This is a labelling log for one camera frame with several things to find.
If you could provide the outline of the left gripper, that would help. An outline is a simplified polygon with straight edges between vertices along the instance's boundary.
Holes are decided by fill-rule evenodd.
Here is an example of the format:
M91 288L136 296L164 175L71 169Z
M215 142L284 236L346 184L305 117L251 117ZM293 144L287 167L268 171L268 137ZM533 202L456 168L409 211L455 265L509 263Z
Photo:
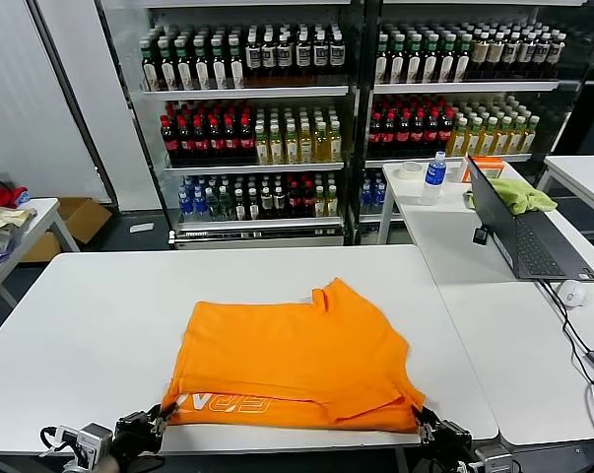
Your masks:
M142 453L158 453L162 445L162 433L177 403L155 404L147 412L134 412L117 420L114 431L113 451L121 456L139 456Z

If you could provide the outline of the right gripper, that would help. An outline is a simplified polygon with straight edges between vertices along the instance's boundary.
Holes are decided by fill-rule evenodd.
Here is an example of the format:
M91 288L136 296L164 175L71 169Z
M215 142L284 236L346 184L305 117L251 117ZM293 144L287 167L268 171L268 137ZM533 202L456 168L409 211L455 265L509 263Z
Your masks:
M439 463L470 463L471 434L450 421L440 421L429 408L411 407L420 441L431 441L433 457Z

